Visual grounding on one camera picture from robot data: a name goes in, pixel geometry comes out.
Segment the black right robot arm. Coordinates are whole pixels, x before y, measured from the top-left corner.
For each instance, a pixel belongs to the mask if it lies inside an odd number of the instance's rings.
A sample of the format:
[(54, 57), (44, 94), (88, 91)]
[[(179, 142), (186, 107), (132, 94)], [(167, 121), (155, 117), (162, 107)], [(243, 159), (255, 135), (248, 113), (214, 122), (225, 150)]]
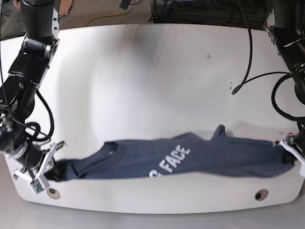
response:
[[(25, 36), (6, 80), (0, 87), (0, 151), (23, 165), (23, 171), (35, 179), (34, 172), (44, 159), (39, 142), (48, 142), (54, 133), (54, 119), (39, 92), (60, 40), (59, 0), (21, 0), (20, 11)], [(50, 130), (42, 133), (36, 122), (26, 122), (35, 106), (35, 97), (44, 104)]]

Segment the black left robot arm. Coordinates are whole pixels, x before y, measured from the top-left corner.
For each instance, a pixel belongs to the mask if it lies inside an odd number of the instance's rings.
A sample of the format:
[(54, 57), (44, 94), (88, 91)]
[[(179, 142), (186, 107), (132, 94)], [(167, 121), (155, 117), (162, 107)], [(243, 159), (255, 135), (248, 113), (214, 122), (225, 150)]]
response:
[(305, 158), (305, 118), (294, 117), (281, 110), (275, 96), (279, 86), (291, 78), (297, 99), (300, 103), (305, 103), (305, 30), (301, 23), (303, 3), (302, 0), (272, 0), (266, 19), (266, 28), (289, 70), (289, 73), (285, 73), (275, 84), (271, 102), (282, 117), (297, 124), (299, 133), (289, 137), (286, 142), (297, 151), (295, 158), (299, 161)]

